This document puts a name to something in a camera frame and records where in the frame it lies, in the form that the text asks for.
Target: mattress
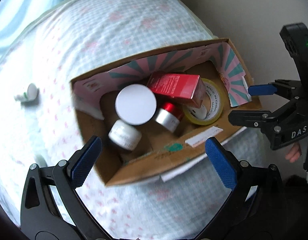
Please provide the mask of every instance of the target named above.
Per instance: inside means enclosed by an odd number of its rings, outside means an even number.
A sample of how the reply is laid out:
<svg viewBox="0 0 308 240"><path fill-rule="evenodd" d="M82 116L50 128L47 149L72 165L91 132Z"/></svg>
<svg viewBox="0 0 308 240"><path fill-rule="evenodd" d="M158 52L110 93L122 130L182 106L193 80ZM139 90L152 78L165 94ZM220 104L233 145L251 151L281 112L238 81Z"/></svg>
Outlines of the mattress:
<svg viewBox="0 0 308 240"><path fill-rule="evenodd" d="M65 0L30 24L0 61L0 203L14 223L20 224L29 166L53 166L83 146L72 78L134 54L211 38L178 0ZM15 102L13 96L31 82L39 87L36 101ZM259 131L247 129L225 148L263 166L262 143ZM198 233L229 190L205 158L166 182L109 188L92 169L77 193L113 237L170 240Z"/></svg>

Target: human hand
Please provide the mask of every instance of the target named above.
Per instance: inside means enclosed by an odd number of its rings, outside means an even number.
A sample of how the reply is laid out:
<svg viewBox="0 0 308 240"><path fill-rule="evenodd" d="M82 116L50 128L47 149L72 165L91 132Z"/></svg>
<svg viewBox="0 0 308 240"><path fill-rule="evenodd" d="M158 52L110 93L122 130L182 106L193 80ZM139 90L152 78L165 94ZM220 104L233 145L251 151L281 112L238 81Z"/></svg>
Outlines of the human hand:
<svg viewBox="0 0 308 240"><path fill-rule="evenodd" d="M285 159L289 160L290 163L293 163L298 160L298 158L302 155L302 151L300 149L299 142L294 143L292 148L286 154Z"/></svg>

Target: blue textured pad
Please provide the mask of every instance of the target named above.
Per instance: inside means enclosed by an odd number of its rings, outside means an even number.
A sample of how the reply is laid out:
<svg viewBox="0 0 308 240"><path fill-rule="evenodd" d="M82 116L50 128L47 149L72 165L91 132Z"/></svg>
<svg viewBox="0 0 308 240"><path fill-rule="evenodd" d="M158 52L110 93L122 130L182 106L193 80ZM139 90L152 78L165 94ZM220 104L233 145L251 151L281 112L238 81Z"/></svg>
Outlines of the blue textured pad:
<svg viewBox="0 0 308 240"><path fill-rule="evenodd" d="M273 95L275 92L277 92L277 88L271 84L250 86L248 88L248 93L251 96L267 96Z"/></svg>
<svg viewBox="0 0 308 240"><path fill-rule="evenodd" d="M102 140L95 137L71 170L71 185L81 187L102 152Z"/></svg>
<svg viewBox="0 0 308 240"><path fill-rule="evenodd" d="M223 147L220 148L211 138L207 139L205 152L209 160L213 164L224 186L234 190L237 185L236 170L228 162L222 151L225 151Z"/></svg>

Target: red jar lid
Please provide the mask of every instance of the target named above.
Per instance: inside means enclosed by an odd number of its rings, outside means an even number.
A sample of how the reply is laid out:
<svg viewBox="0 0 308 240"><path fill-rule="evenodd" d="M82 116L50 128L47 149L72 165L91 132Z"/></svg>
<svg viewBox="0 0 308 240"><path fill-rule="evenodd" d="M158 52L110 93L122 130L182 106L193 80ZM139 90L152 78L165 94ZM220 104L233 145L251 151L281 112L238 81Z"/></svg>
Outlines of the red jar lid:
<svg viewBox="0 0 308 240"><path fill-rule="evenodd" d="M184 113L180 110L177 106L173 105L172 103L165 102L161 105L161 109L166 110L167 112L171 113L175 116L178 120L182 120Z"/></svg>

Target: open cardboard box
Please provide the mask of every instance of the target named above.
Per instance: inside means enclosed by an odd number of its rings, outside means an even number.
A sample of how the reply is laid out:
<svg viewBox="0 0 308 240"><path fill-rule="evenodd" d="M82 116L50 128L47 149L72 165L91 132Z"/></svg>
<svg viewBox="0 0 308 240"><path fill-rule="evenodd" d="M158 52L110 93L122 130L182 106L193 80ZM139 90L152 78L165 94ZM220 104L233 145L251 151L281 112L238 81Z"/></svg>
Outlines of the open cardboard box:
<svg viewBox="0 0 308 240"><path fill-rule="evenodd" d="M209 49L212 47L216 48L215 45L218 44L224 44L222 47L230 46L228 58L237 56L237 60L239 60L238 63L240 63L241 67L245 71L244 78L247 85L252 85L252 78L246 66L244 65L243 60L238 54L238 51L229 39L197 41L155 49L96 68L92 71L89 71L81 76L74 78L71 81L72 89L74 93L78 95L79 93L75 90L75 86L79 83L85 85L89 82L85 82L86 79L94 80L93 76L96 74L108 73L108 71L112 69L118 69L118 67L120 66L130 64L135 60L143 59L146 57L160 55L173 51L184 51L190 48L194 48L194 50L196 48L200 48L198 52L199 56L195 56L195 59L200 61L201 63L195 66L190 66L190 68L187 70L185 69L185 73L199 74L202 78L212 80L218 86L218 88L227 95L222 100L223 111L221 116L216 122L209 126L195 125L187 121L185 118L182 120L176 132L173 134L166 130L164 127L155 123L153 120L150 120L146 124L137 126L136 128L142 132L142 140L140 141L137 148L130 155L118 154L117 150L115 150L115 147L112 147L110 140L108 139L108 132L110 131L114 122L119 119L115 111L115 99L118 94L118 91L108 92L104 94L100 100L98 99L99 108L102 110L100 112L102 113L100 118L97 116L95 118L92 117L90 114L76 110L77 120L84 142L87 142L92 135L99 136L102 139L103 151L95 164L95 168L105 185L111 186L136 182L161 174L165 171L171 170L179 165L182 165L183 163L186 163L193 158L196 158L197 156L205 152L204 143L201 143L196 147L191 147L190 145L185 143L185 141L205 131L209 127L214 126L223 129L222 132L215 136L220 142L226 140L241 128L237 126L232 126L228 121L228 114L231 109L233 109L233 107L231 107L231 104L233 103L228 97L228 88L226 89L224 85L227 83L224 82L224 78L221 79L219 73L217 72L213 64L213 62L216 63L217 60L214 57L208 55ZM182 67L177 67L174 69L174 71L180 69L184 70L184 68ZM146 84L146 81L146 79L142 79L135 81L135 83ZM236 109L249 110L257 110L260 108L261 104L258 97L253 97L251 102L236 107ZM122 156L125 161L128 160L129 162L123 163Z"/></svg>

